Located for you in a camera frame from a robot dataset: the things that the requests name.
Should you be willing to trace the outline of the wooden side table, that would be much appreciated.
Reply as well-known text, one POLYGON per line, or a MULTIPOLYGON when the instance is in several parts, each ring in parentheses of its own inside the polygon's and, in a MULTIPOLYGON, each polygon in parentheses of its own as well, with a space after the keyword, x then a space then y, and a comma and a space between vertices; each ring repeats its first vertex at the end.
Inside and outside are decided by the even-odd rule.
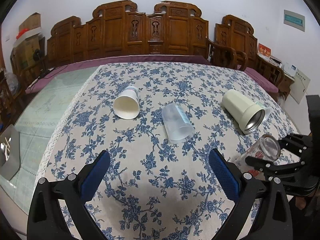
POLYGON ((255 70, 266 80, 261 86, 274 100, 279 97, 287 99, 291 91, 290 86, 295 82, 293 77, 259 55, 256 57, 255 70))

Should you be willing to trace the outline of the floral printed glass cup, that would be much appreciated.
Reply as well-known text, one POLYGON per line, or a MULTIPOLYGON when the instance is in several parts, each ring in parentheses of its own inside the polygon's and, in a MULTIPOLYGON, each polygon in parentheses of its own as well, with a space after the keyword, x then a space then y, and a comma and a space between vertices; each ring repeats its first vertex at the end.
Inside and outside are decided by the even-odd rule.
POLYGON ((264 180, 263 172, 246 164, 246 157, 254 157, 257 159, 271 161, 273 163, 280 157, 279 142, 273 136, 265 134, 261 136, 244 154, 234 161, 235 165, 241 172, 249 172, 255 178, 264 180))

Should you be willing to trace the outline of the translucent plastic cup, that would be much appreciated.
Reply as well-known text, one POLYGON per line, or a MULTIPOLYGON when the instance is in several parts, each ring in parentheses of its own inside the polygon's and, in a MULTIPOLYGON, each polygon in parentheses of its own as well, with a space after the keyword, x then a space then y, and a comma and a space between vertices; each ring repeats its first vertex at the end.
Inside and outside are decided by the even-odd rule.
POLYGON ((170 103, 163 107, 162 120, 171 143, 176 144, 193 137, 195 128, 180 105, 170 103))

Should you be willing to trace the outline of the red sign card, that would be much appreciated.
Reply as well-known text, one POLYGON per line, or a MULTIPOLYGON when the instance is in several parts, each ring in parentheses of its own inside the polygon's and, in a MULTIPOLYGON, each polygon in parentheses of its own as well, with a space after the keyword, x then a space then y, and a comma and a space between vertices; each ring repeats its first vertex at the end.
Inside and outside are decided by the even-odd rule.
POLYGON ((265 57, 271 56, 271 49, 267 46, 258 43, 258 54, 265 57))

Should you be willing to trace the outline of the white paper cup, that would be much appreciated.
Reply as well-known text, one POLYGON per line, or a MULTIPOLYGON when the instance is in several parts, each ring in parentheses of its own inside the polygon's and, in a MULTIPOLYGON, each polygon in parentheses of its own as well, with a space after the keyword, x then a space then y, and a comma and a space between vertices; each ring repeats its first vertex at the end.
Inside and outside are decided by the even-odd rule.
POLYGON ((118 117, 131 120, 140 113, 139 91, 135 86, 126 87, 115 99, 113 110, 118 117))

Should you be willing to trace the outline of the blue floral tablecloth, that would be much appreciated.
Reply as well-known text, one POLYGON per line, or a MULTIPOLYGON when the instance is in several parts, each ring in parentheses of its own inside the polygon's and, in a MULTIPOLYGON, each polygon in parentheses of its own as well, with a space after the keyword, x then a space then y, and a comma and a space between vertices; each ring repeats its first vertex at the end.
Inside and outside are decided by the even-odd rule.
POLYGON ((233 203, 208 165, 210 150, 235 160, 264 134, 279 139, 296 131, 281 107, 243 72, 173 62, 107 64, 67 108, 37 177, 63 180, 108 150, 110 167, 86 204, 108 239, 211 239, 233 203), (131 120, 113 110, 128 86, 139 91, 140 113, 131 120), (221 107, 230 89, 272 108, 249 135, 221 107), (180 105, 195 128, 191 139, 168 140, 162 109, 170 103, 180 105))

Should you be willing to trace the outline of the purple sofa cushion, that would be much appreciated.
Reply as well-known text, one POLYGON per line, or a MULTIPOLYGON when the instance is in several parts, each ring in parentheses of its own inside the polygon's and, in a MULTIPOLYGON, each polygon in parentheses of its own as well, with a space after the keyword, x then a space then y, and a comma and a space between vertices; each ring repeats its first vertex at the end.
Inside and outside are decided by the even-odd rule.
POLYGON ((131 62, 182 62, 210 65, 210 62, 201 55, 129 55, 106 57, 67 64, 54 68, 44 78, 34 81, 26 90, 27 94, 36 93, 42 90, 58 74, 72 72, 75 70, 99 67, 109 63, 131 63, 131 62))

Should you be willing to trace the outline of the cream steel thermos cup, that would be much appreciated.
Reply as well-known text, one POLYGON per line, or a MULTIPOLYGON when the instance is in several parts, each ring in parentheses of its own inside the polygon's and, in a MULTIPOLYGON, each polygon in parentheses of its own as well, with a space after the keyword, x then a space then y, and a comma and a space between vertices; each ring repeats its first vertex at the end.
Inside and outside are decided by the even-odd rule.
POLYGON ((263 122, 265 110, 239 91, 230 89, 222 97, 222 105, 248 135, 263 122))

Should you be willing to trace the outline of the carved wooden sofa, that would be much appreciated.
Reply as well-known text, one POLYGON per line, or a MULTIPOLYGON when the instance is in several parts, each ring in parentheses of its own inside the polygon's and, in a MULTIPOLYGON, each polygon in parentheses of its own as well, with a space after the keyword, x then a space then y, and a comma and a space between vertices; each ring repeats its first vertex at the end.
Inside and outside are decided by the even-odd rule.
POLYGON ((82 23, 71 16, 57 22, 47 41, 47 60, 59 67, 125 55, 201 55, 208 57, 208 21, 194 4, 162 1, 153 14, 138 12, 131 0, 98 6, 82 23))

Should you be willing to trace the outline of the wall electrical panel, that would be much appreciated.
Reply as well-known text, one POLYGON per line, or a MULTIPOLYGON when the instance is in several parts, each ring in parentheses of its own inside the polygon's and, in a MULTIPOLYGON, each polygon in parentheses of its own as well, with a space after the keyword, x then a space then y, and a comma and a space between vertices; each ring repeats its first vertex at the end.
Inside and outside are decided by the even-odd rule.
POLYGON ((305 31, 305 16, 289 10, 284 10, 284 24, 305 31))

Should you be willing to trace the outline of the cardboard box stack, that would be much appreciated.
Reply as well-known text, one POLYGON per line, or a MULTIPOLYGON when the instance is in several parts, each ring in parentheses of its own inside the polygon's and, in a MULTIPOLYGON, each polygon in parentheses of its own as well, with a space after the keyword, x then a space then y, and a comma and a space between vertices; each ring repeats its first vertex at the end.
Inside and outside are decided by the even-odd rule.
POLYGON ((10 55, 12 72, 15 75, 20 75, 22 70, 35 65, 35 51, 43 51, 40 45, 42 38, 41 14, 35 12, 18 27, 18 34, 10 55))

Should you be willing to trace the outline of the white leaning panel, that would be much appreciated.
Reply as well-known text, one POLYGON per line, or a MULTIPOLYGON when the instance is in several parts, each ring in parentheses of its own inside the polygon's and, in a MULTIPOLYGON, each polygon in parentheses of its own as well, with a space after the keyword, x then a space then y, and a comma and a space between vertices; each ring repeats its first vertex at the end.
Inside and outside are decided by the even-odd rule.
POLYGON ((301 100, 306 94, 311 80, 299 69, 297 69, 294 79, 294 83, 290 86, 290 95, 293 97, 296 103, 300 104, 301 100))

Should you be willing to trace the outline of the green white yogurt cup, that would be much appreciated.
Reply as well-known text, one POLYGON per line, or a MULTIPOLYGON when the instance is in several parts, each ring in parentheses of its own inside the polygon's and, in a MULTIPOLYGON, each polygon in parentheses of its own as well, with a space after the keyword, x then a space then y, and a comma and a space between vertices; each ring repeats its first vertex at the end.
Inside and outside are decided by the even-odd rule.
POLYGON ((265 111, 265 116, 263 118, 263 122, 266 122, 268 120, 268 117, 270 116, 270 113, 272 112, 272 108, 271 107, 266 107, 265 105, 263 105, 259 101, 256 101, 255 103, 257 105, 259 105, 265 111))

